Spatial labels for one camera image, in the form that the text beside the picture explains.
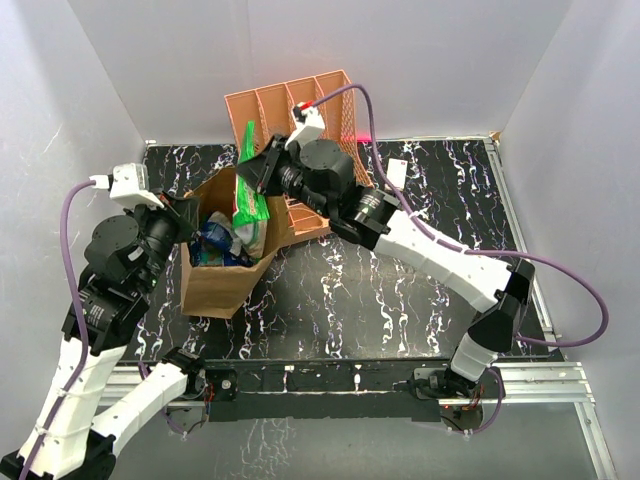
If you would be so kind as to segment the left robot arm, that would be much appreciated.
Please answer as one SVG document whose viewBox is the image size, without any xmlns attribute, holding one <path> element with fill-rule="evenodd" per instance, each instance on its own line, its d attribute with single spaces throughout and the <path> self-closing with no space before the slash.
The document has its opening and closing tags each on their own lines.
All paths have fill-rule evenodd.
<svg viewBox="0 0 640 480">
<path fill-rule="evenodd" d="M 149 309 L 173 248 L 198 231 L 195 196 L 154 193 L 144 204 L 100 222 L 72 280 L 60 357 L 43 409 L 22 447 L 5 455 L 9 479 L 106 479 L 127 443 L 174 399 L 206 387 L 200 358 L 172 349 L 112 407 L 98 412 L 108 380 Z"/>
</svg>

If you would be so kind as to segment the green Chuba chips bag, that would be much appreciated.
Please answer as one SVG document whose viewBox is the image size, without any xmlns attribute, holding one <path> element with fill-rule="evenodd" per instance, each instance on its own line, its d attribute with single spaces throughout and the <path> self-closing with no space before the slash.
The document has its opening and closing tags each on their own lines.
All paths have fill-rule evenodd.
<svg viewBox="0 0 640 480">
<path fill-rule="evenodd" d="M 263 256 L 269 219 L 266 198 L 236 174 L 232 228 L 246 253 L 254 260 Z"/>
</svg>

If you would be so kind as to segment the brown paper bag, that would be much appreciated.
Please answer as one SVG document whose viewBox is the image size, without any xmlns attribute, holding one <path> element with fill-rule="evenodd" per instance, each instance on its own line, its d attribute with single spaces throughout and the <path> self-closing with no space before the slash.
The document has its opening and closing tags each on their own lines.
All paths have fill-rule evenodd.
<svg viewBox="0 0 640 480">
<path fill-rule="evenodd" d="M 198 219 L 204 222 L 220 211 L 233 212 L 236 174 L 233 167 L 221 169 L 191 192 L 199 199 Z M 264 256 L 251 267 L 197 266 L 181 247 L 181 310 L 187 316 L 230 319 L 250 296 L 288 237 L 288 210 L 283 197 L 269 197 Z"/>
</svg>

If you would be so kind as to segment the blue snack pouch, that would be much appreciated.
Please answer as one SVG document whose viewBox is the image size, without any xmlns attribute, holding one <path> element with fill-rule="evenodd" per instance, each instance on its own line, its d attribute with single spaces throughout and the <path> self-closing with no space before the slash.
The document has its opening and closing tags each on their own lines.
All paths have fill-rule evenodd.
<svg viewBox="0 0 640 480">
<path fill-rule="evenodd" d="M 233 231 L 231 221 L 220 211 L 213 212 L 201 227 L 201 244 L 205 250 L 239 255 L 242 242 Z"/>
</svg>

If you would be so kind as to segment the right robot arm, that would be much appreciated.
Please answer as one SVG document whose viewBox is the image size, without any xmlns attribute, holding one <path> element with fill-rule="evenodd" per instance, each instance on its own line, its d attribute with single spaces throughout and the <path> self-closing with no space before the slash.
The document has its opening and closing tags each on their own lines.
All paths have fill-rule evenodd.
<svg viewBox="0 0 640 480">
<path fill-rule="evenodd" d="M 276 135 L 236 172 L 267 197 L 286 195 L 328 220 L 340 238 L 400 260 L 453 289 L 476 311 L 448 365 L 416 381 L 429 398 L 476 396 L 482 375 L 511 350 L 531 299 L 535 268 L 478 255 L 427 230 L 397 197 L 357 182 L 354 161 L 331 140 L 305 146 Z"/>
</svg>

